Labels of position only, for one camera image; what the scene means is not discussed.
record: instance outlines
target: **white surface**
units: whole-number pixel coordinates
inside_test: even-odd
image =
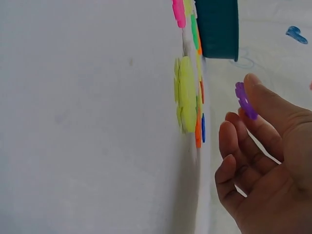
[[[1,233],[207,233],[181,54],[170,0],[2,0]]]
[[[209,60],[212,170],[221,163],[218,128],[228,111],[239,108],[234,86],[244,76],[255,73],[268,87],[294,104],[312,109],[312,2],[310,0],[239,0],[240,59],[235,66],[229,61]],[[308,41],[303,45],[285,35],[297,26]],[[221,207],[212,181],[212,234],[240,233],[235,222]]]

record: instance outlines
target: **yellow plastic piece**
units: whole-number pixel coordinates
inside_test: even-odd
[[[201,81],[201,62],[200,62],[200,56],[196,53],[196,68],[197,68],[197,74],[198,74],[198,81]]]
[[[197,109],[202,111],[203,110],[203,99],[202,99],[202,95],[201,95],[201,88],[199,87],[198,89],[198,98],[197,98]]]
[[[184,2],[185,16],[189,17],[193,12],[192,0],[183,0],[183,2]]]
[[[191,59],[188,56],[175,60],[175,99],[178,107],[176,115],[184,133],[195,132],[196,88]]]

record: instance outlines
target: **teal cup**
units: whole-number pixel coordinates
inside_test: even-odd
[[[237,0],[195,0],[203,56],[238,60]]]

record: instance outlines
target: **purple flower-shaped piece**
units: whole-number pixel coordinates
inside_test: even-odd
[[[243,108],[243,110],[245,111],[248,118],[250,118],[252,120],[256,120],[258,117],[258,114],[253,109],[253,107],[249,104],[249,101],[247,99],[247,95],[245,93],[244,83],[238,82],[238,83],[236,83],[235,86],[236,86],[235,93],[239,99],[239,101],[238,101],[239,105],[241,106],[241,108]]]

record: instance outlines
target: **green plastic piece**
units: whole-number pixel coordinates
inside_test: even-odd
[[[198,40],[198,34],[197,34],[197,22],[196,22],[196,18],[194,14],[191,15],[191,24],[192,24],[192,34],[193,34],[194,45],[195,45],[196,50],[198,50],[199,40]]]

